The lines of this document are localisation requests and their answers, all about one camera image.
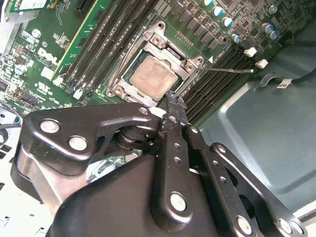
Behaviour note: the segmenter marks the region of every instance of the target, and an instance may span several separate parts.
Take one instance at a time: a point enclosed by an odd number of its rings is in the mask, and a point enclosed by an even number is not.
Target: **silver screw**
[[[300,225],[297,224],[295,221],[291,221],[291,224],[292,224],[293,228],[296,229],[296,231],[297,231],[298,233],[300,233],[300,234],[303,234],[303,233],[304,233],[303,229],[302,229],[302,228],[300,227]]]
[[[237,223],[238,223],[239,227],[241,228],[241,230],[245,234],[250,235],[252,233],[251,226],[250,226],[249,222],[244,217],[238,216]]]
[[[144,107],[139,108],[139,112],[141,112],[144,115],[148,115],[148,110],[146,110]]]
[[[46,121],[41,122],[40,128],[41,128],[41,130],[43,130],[44,132],[47,132],[47,133],[55,133],[55,132],[58,132],[58,131],[59,131],[60,126],[59,126],[59,124],[56,123],[55,121],[46,120]]]
[[[88,146],[86,140],[80,136],[72,137],[69,140],[69,145],[77,151],[83,151]]]
[[[217,147],[218,147],[218,149],[219,149],[222,153],[225,153],[225,152],[226,152],[225,148],[222,147],[221,145],[218,145]]]
[[[170,195],[170,202],[174,209],[176,209],[177,211],[184,211],[187,208],[186,201],[178,193],[172,193]]]
[[[198,133],[198,129],[196,127],[191,127],[192,132]]]
[[[290,227],[290,225],[283,219],[279,219],[280,225],[282,227],[282,229],[284,229],[285,232],[287,232],[288,234],[292,233],[292,229]]]

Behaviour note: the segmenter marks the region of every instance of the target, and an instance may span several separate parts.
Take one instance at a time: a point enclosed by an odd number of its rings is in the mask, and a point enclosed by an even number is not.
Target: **capacitor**
[[[277,12],[277,6],[275,6],[275,5],[270,6],[269,13],[275,14],[276,12]]]
[[[213,0],[202,0],[204,6],[211,6],[213,4]]]
[[[40,38],[40,36],[41,36],[41,33],[40,33],[40,31],[38,30],[38,29],[34,29],[34,30],[32,30],[32,36],[34,37],[34,38]]]
[[[239,43],[241,41],[241,37],[239,35],[232,34],[232,41]]]
[[[270,34],[269,34],[269,37],[270,39],[272,40],[275,40],[276,38],[278,38],[279,36],[279,32],[278,31],[272,31]]]
[[[23,75],[27,71],[27,67],[25,65],[15,65],[14,72],[16,75]]]
[[[275,28],[273,27],[273,25],[268,24],[268,23],[264,23],[262,24],[262,28],[261,28],[262,32],[270,34],[272,31],[275,30]]]
[[[232,18],[224,17],[223,20],[222,20],[222,25],[225,26],[225,27],[231,27],[233,25]]]
[[[223,14],[223,9],[220,6],[216,6],[212,9],[213,16],[221,16]]]

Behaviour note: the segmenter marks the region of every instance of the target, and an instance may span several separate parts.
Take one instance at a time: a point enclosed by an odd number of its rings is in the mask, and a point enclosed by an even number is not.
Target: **mounting hole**
[[[227,183],[227,180],[223,176],[221,176],[220,179],[224,184]]]
[[[180,148],[181,148],[181,146],[180,146],[179,143],[175,143],[175,144],[174,144],[174,147],[177,148],[177,149],[180,149]]]
[[[181,159],[178,158],[178,157],[174,157],[173,160],[174,160],[174,162],[176,162],[177,164],[180,164],[180,163],[181,163]]]
[[[176,119],[176,117],[174,116],[169,116],[169,119],[174,122],[174,123],[177,123],[178,122],[178,119]]]

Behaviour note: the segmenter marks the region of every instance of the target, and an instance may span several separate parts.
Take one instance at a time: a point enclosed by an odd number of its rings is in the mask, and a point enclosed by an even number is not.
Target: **white connector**
[[[261,61],[257,62],[255,65],[257,68],[264,69],[268,64],[269,62],[267,60],[262,59]]]
[[[254,47],[251,47],[250,49],[246,49],[243,53],[249,58],[252,58],[256,54],[257,50]]]

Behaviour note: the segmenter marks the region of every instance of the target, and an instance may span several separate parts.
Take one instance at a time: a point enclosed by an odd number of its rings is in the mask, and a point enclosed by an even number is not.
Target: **motherboard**
[[[26,115],[123,102],[153,107],[171,90],[184,98],[188,119],[196,123],[264,69],[312,21],[315,5],[5,0],[0,100]]]

